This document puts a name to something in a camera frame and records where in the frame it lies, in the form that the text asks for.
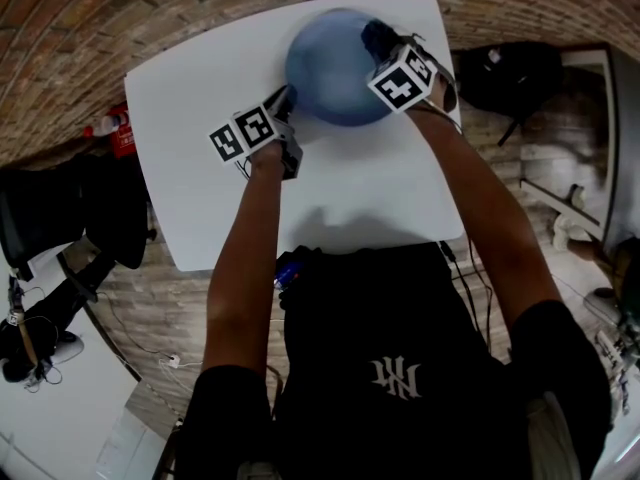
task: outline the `black chair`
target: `black chair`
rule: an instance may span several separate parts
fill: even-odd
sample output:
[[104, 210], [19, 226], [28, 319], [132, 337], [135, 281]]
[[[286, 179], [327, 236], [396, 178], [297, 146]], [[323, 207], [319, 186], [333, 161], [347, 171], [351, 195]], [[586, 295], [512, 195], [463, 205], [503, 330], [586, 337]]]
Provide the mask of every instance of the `black chair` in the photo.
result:
[[0, 244], [7, 263], [29, 280], [29, 260], [86, 230], [108, 258], [138, 268], [147, 238], [155, 237], [147, 228], [147, 200], [135, 156], [77, 156], [44, 171], [0, 171]]

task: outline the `red object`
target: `red object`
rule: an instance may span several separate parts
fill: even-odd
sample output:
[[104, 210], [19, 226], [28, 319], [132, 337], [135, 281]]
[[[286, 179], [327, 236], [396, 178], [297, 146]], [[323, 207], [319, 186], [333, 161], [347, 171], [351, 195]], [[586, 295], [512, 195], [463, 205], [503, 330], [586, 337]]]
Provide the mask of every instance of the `red object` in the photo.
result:
[[[107, 115], [113, 116], [124, 114], [129, 110], [126, 103], [113, 107]], [[133, 130], [131, 122], [121, 125], [115, 132], [111, 134], [111, 147], [116, 158], [132, 155], [136, 152], [136, 143], [133, 140]]]

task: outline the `floor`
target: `floor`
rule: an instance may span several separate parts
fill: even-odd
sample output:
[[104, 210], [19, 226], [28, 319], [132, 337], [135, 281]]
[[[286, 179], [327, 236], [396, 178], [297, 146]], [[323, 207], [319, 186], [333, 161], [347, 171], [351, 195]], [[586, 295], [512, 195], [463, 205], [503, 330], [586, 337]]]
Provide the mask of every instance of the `floor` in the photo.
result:
[[[602, 186], [607, 154], [603, 97], [603, 82], [597, 73], [567, 69], [562, 93], [532, 116], [524, 129], [518, 128], [502, 148], [496, 143], [510, 120], [476, 110], [465, 103], [462, 106], [467, 140], [526, 209], [560, 292], [590, 337], [604, 324], [585, 308], [583, 296], [598, 286], [607, 285], [607, 281], [594, 265], [553, 249], [551, 229], [555, 213], [521, 192], [519, 179], [526, 174], [561, 196], [566, 196], [571, 183], [578, 181], [587, 187], [587, 209], [596, 214], [602, 212], [606, 205]], [[137, 348], [114, 318], [114, 313], [126, 326], [129, 336], [148, 351], [178, 354], [182, 364], [197, 363], [202, 360], [205, 341], [205, 303], [210, 272], [178, 271], [173, 266], [161, 229], [157, 229], [158, 239], [148, 245], [140, 269], [130, 271], [116, 267], [101, 286], [103, 294], [94, 310], [127, 361], [143, 377], [128, 408], [166, 437], [176, 419], [185, 414], [199, 367], [161, 368], [159, 361], [164, 357]], [[454, 240], [450, 245], [461, 260], [463, 273], [472, 272], [466, 237]], [[80, 242], [68, 251], [70, 263], [81, 267], [87, 261], [91, 246]], [[482, 270], [477, 255], [476, 261]], [[485, 290], [476, 275], [466, 279], [478, 308], [480, 326], [484, 329], [487, 318]], [[455, 285], [464, 297], [461, 282], [455, 281]], [[509, 338], [495, 298], [491, 309], [493, 355], [506, 362]], [[327, 308], [327, 316], [326, 325], [339, 325], [331, 308]], [[283, 318], [275, 298], [268, 362], [286, 379], [288, 361]], [[273, 398], [276, 378], [272, 373], [268, 373], [267, 385]]]

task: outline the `brick wall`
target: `brick wall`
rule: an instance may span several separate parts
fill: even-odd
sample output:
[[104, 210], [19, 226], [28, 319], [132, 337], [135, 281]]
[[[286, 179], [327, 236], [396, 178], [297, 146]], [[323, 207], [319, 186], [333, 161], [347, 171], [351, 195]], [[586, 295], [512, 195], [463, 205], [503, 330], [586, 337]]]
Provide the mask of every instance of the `brick wall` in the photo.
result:
[[[0, 165], [77, 137], [124, 74], [229, 21], [304, 0], [0, 0]], [[439, 0], [452, 48], [607, 41], [640, 58], [640, 0]]]

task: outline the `bag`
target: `bag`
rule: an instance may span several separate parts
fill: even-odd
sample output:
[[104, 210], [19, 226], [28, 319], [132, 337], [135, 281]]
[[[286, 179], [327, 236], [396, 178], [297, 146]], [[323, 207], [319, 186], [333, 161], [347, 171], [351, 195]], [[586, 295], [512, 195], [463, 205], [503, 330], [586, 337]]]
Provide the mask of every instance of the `bag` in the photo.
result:
[[545, 43], [485, 46], [460, 57], [460, 96], [481, 110], [512, 117], [502, 146], [562, 85], [560, 53]]

